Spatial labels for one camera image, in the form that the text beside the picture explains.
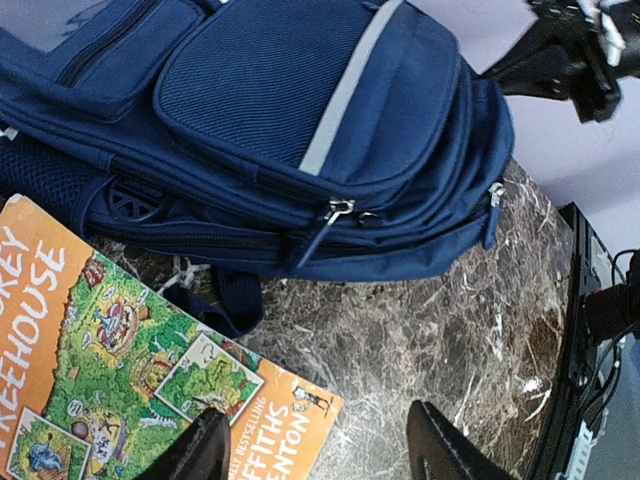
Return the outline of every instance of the navy blue bag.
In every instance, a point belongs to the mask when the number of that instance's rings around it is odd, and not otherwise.
[[[0,0],[0,120],[0,191],[212,263],[232,336],[248,274],[410,280],[491,248],[513,145],[497,83],[402,0]]]

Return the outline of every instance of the table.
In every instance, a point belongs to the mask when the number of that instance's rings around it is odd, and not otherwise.
[[[241,343],[345,399],[312,480],[408,479],[405,422],[416,399],[515,477],[526,473],[560,350],[572,233],[517,163],[505,182],[497,246],[470,250],[442,278],[265,279],[266,318]],[[105,240],[96,247],[153,288],[187,273],[215,299],[206,270]]]

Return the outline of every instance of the robotic arm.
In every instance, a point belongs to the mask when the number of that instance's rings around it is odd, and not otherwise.
[[[640,1],[529,5],[538,19],[482,77],[505,95],[571,99],[582,123],[609,120],[622,98],[618,79],[640,78]]]

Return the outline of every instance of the wall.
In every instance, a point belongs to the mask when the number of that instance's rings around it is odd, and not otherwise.
[[[458,37],[483,71],[534,21],[524,1],[416,0]],[[640,80],[622,82],[612,121],[582,125],[571,102],[509,98],[515,158],[555,205],[575,201],[611,252],[640,247]]]

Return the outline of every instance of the book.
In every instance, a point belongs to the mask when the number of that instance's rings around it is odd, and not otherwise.
[[[343,401],[211,330],[28,198],[0,213],[0,475],[129,480],[206,408],[229,478],[307,478]]]

